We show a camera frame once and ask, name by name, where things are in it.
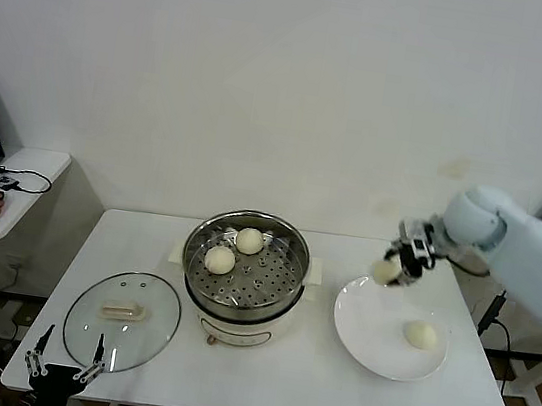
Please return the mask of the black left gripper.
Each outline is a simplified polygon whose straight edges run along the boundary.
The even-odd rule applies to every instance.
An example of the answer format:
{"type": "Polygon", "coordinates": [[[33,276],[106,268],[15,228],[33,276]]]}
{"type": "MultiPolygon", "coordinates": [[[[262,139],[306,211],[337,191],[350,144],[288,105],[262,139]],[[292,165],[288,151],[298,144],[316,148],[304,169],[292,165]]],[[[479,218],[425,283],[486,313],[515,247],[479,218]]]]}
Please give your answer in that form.
{"type": "Polygon", "coordinates": [[[92,364],[80,371],[79,368],[47,364],[44,365],[44,350],[55,325],[50,325],[36,341],[36,346],[26,351],[25,364],[30,377],[30,387],[35,396],[33,406],[67,406],[72,396],[84,391],[106,368],[104,360],[104,339],[100,335],[92,364]]]}

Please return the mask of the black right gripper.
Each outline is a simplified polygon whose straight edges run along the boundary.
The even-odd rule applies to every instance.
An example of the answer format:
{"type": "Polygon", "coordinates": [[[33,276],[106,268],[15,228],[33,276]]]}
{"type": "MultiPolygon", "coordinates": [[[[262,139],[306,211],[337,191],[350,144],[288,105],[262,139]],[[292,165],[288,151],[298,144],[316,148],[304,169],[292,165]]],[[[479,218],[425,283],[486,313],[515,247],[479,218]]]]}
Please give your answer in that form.
{"type": "Polygon", "coordinates": [[[428,266],[426,257],[415,257],[412,251],[403,250],[401,245],[391,245],[386,250],[383,259],[385,261],[400,261],[401,271],[393,281],[394,285],[410,286],[417,282],[423,275],[423,270],[428,266]]]}

